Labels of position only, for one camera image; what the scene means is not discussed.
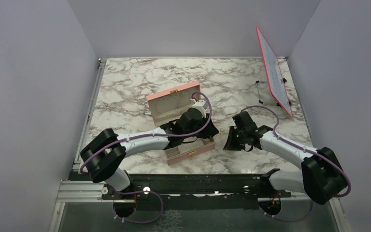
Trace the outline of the pink jewelry box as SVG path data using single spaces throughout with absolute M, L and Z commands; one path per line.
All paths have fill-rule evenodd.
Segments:
M 215 147 L 214 136 L 219 131 L 208 119 L 209 105 L 199 92 L 200 83 L 194 81 L 146 97 L 154 124 L 163 127 L 165 132 L 189 134 L 209 122 L 195 135 L 169 137 L 168 148 L 164 150 L 169 165 L 206 153 Z

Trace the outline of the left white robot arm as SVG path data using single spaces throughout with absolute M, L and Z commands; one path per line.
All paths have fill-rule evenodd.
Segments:
M 211 115 L 195 108 L 147 132 L 118 135 L 113 129 L 105 129 L 80 152 L 83 161 L 80 172 L 88 174 L 94 183 L 107 183 L 124 199 L 132 194 L 133 187 L 127 172 L 119 167 L 124 158 L 147 151 L 169 150 L 185 144 L 190 137 L 211 139 L 218 133 Z

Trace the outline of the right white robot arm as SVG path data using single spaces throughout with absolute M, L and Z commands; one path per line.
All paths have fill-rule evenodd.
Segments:
M 233 116 L 224 150 L 240 151 L 249 146 L 271 152 L 298 168 L 297 172 L 272 171 L 259 184 L 267 197 L 279 190 L 301 192 L 317 204 L 349 193 L 350 181 L 335 153 L 323 147 L 316 149 L 287 139 L 276 128 L 257 126 L 248 112 Z

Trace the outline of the black metal base rail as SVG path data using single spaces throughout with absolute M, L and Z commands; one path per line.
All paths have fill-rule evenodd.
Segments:
M 94 184 L 88 175 L 71 172 L 70 181 L 89 184 L 97 200 L 112 202 L 125 216 L 134 211 L 254 209 L 280 210 L 280 200 L 291 197 L 265 182 L 268 174 L 130 174 L 123 194 L 104 182 Z

